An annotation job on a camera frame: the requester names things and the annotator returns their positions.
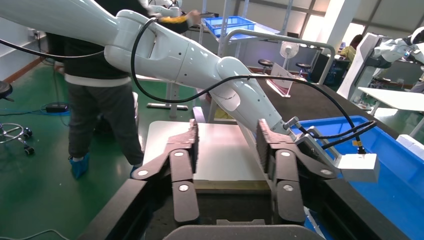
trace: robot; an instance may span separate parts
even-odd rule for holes
[[[424,26],[404,38],[389,39],[381,43],[382,36],[367,33],[358,45],[355,58],[337,93],[354,102],[362,92],[358,87],[368,87],[373,77],[388,69],[400,58],[412,56],[424,63],[424,54],[417,44],[424,43]]]
[[[159,14],[162,17],[181,16],[182,0],[140,0],[140,3],[148,8],[152,14]]]
[[[112,16],[93,0],[5,1],[0,8],[0,17],[40,31],[105,46],[105,59],[112,66],[129,73],[135,39],[149,20],[130,10],[122,10]],[[255,76],[237,58],[220,58],[199,43],[153,23],[141,36],[135,53],[135,73],[198,89],[207,89],[229,77],[250,76],[249,79],[227,81],[209,91],[216,103],[240,125],[254,133],[258,120],[264,120],[274,133],[287,135],[296,144],[305,143],[309,149],[314,149],[317,157],[331,166],[334,172],[343,172],[338,164],[344,159],[362,163],[356,159],[365,158],[372,161],[367,165],[372,169],[355,165],[355,173],[361,179],[366,179],[367,175],[373,182],[378,179],[380,167],[375,154],[364,156],[363,152],[342,156],[331,147],[329,149],[333,150],[334,156],[331,157],[310,134],[294,134],[291,127],[299,127],[299,119],[294,117],[284,122]]]

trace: blue shoe cover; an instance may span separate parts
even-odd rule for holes
[[[76,179],[79,179],[89,168],[90,155],[87,153],[81,161],[74,161],[73,157],[69,158],[69,163],[72,165],[72,173]]]

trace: white table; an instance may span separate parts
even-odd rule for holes
[[[188,122],[155,121],[150,124],[143,163],[161,155],[168,138],[187,132]],[[199,155],[194,180],[265,181],[256,158],[239,126],[198,123]]]
[[[374,116],[380,103],[385,103],[394,109],[407,110],[414,112],[424,112],[424,94],[406,91],[392,91],[385,89],[359,87],[359,90],[377,99],[371,115]],[[409,134],[414,137],[424,125],[424,117],[418,125]]]

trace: gray pants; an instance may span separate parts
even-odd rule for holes
[[[69,154],[81,158],[89,152],[98,115],[103,113],[120,148],[131,165],[143,162],[135,121],[131,82],[115,87],[81,86],[67,83],[70,108]]]
[[[422,94],[424,93],[424,82],[423,81],[419,81],[417,82],[409,91],[410,93],[419,93]]]

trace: black power adapter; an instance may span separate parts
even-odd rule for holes
[[[45,106],[48,114],[66,113],[69,111],[69,104],[63,102],[52,102]]]

